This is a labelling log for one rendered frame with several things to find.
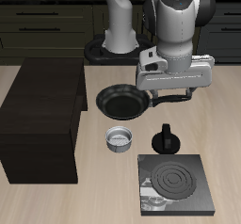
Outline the black frying pan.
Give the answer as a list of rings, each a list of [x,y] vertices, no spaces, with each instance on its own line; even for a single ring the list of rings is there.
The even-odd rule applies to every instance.
[[[136,86],[119,84],[103,89],[96,97],[99,110],[113,120],[133,120],[141,116],[148,108],[162,103],[179,103],[189,101],[185,95],[150,97],[145,90]]]

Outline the dark grey stove plate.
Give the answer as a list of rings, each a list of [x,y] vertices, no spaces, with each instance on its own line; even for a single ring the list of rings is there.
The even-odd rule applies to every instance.
[[[137,163],[143,216],[212,216],[215,213],[198,154],[140,154]]]

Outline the dark wooden cabinet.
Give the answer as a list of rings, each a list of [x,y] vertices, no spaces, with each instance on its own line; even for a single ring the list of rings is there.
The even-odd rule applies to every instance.
[[[84,60],[27,58],[0,107],[0,162],[11,184],[76,184]]]

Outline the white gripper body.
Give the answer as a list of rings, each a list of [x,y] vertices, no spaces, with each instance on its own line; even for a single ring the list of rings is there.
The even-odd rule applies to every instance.
[[[189,69],[175,74],[145,71],[144,67],[138,64],[136,86],[140,90],[208,87],[212,83],[214,64],[215,59],[212,56],[192,56]]]

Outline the small grey fluted dish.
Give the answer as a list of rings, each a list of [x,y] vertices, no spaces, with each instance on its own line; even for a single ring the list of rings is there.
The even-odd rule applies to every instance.
[[[126,152],[130,149],[133,139],[132,132],[124,126],[114,126],[105,133],[108,149],[112,152]]]

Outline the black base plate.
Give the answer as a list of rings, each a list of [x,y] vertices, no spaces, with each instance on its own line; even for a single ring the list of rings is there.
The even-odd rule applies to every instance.
[[[148,40],[144,34],[136,34],[138,47],[130,53],[116,54],[111,53],[103,47],[105,40],[104,34],[97,34],[94,39],[85,46],[85,58],[93,65],[116,65],[119,60],[126,59],[129,65],[138,63],[139,53],[146,49],[154,47],[154,44]]]

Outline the round black stove knob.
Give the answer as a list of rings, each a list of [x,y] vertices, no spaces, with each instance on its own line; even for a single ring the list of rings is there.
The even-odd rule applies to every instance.
[[[170,131],[170,125],[164,123],[162,131],[152,139],[152,147],[159,154],[175,154],[180,150],[180,139]]]

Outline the dark kitchen cupboards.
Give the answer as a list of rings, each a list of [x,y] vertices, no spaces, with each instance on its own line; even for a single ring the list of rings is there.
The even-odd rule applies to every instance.
[[[83,57],[108,25],[105,0],[0,0],[0,66],[27,57]]]

